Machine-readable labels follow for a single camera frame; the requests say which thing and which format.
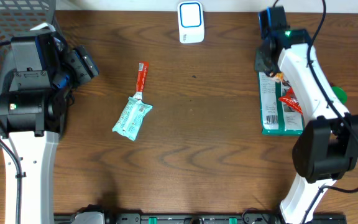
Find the small orange juice box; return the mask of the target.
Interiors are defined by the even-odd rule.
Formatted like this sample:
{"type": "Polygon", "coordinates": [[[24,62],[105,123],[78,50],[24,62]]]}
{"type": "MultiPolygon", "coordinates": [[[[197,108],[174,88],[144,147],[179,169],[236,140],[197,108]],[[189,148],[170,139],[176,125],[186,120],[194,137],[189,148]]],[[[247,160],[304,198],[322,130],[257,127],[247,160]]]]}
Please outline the small orange juice box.
{"type": "Polygon", "coordinates": [[[286,82],[286,80],[284,79],[284,74],[283,73],[273,73],[271,78],[277,83],[286,82]]]}

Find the orange red snack pouch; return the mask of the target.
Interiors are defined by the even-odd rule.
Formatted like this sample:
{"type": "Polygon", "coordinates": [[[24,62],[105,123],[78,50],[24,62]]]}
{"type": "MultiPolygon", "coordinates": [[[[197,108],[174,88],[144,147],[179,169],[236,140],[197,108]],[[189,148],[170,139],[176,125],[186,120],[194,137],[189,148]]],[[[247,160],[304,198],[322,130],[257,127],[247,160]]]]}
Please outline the orange red snack pouch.
{"type": "Polygon", "coordinates": [[[290,87],[286,93],[278,98],[282,103],[289,106],[292,110],[298,112],[299,114],[303,115],[301,106],[299,104],[299,101],[297,100],[295,96],[295,92],[293,91],[293,88],[290,87]]]}

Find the red snack stick packet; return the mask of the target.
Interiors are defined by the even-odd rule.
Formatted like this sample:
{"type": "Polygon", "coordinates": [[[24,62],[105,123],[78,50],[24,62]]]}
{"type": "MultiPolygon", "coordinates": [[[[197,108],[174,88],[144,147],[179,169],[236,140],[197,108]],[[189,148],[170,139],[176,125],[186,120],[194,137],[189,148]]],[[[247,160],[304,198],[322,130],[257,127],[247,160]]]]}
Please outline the red snack stick packet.
{"type": "Polygon", "coordinates": [[[145,86],[145,81],[147,78],[147,74],[149,71],[149,63],[148,62],[139,62],[137,81],[135,86],[135,94],[133,98],[137,100],[143,100],[143,91],[145,86]]]}

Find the green snack packet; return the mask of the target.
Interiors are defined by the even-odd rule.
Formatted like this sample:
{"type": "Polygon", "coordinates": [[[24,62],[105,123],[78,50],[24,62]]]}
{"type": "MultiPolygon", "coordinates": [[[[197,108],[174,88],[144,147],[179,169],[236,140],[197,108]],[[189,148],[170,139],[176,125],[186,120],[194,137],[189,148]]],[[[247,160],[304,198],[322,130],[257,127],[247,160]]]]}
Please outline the green snack packet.
{"type": "Polygon", "coordinates": [[[262,72],[258,74],[258,82],[262,134],[299,136],[304,128],[303,115],[278,99],[291,87],[290,84],[287,81],[277,83],[262,72]]]}

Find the pale green wipes packet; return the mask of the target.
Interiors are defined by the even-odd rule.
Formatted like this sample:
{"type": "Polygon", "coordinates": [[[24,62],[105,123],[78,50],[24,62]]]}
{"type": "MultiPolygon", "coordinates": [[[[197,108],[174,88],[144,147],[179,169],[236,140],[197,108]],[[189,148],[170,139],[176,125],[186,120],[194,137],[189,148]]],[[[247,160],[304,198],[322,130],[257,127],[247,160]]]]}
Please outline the pale green wipes packet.
{"type": "Polygon", "coordinates": [[[131,141],[135,141],[144,117],[152,108],[152,105],[145,104],[142,100],[128,97],[128,102],[112,128],[112,132],[117,132],[131,141]]]}

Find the green lid white jar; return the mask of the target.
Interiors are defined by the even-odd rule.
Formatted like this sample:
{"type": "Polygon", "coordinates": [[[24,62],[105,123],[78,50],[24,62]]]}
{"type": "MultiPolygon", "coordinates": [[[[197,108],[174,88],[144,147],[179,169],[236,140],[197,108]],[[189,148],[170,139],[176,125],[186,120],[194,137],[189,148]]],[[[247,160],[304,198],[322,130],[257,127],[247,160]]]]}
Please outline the green lid white jar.
{"type": "Polygon", "coordinates": [[[346,92],[338,86],[333,86],[332,90],[333,90],[334,94],[337,96],[337,98],[339,99],[339,101],[345,105],[347,102],[346,92]]]}

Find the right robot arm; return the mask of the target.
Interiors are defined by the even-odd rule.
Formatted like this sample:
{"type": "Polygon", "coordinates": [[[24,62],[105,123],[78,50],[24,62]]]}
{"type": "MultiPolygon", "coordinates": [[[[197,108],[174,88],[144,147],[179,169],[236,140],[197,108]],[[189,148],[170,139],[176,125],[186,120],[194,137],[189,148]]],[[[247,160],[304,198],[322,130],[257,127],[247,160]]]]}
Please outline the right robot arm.
{"type": "Polygon", "coordinates": [[[314,223],[313,212],[328,190],[358,192],[358,114],[333,92],[316,56],[315,36],[292,29],[282,6],[268,7],[258,17],[263,43],[255,71],[269,78],[282,73],[305,121],[292,149],[295,179],[267,223],[314,223]]]}

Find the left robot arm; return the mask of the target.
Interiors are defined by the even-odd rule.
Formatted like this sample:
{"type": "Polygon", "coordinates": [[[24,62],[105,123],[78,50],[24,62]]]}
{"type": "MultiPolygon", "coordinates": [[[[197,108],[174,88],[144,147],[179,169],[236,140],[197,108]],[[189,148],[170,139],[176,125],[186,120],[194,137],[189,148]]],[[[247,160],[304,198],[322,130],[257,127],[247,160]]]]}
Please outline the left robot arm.
{"type": "Polygon", "coordinates": [[[98,76],[83,46],[56,31],[13,37],[0,78],[6,223],[53,223],[53,168],[73,92],[98,76]]]}

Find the white barcode scanner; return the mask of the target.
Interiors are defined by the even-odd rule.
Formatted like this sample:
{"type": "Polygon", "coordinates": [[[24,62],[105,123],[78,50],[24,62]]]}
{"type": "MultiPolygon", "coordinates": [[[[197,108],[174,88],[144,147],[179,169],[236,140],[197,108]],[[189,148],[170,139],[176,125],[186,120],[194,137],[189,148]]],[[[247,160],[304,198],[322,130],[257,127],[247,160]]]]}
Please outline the white barcode scanner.
{"type": "Polygon", "coordinates": [[[183,1],[177,6],[179,40],[195,44],[204,40],[203,5],[199,1],[183,1]]]}

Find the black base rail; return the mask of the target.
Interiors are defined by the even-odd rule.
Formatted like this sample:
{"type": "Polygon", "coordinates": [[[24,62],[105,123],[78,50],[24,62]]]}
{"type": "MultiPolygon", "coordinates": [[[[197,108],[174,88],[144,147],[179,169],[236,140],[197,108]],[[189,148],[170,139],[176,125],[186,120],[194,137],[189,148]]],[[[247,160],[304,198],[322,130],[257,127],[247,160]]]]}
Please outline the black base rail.
{"type": "MultiPolygon", "coordinates": [[[[76,215],[55,215],[54,223],[73,223],[76,215]]],[[[263,214],[248,211],[245,215],[141,215],[138,213],[121,213],[107,215],[107,220],[90,221],[90,223],[113,224],[264,224],[284,223],[278,215],[263,214]]],[[[316,224],[346,224],[345,215],[314,215],[312,221],[316,224]]]]}

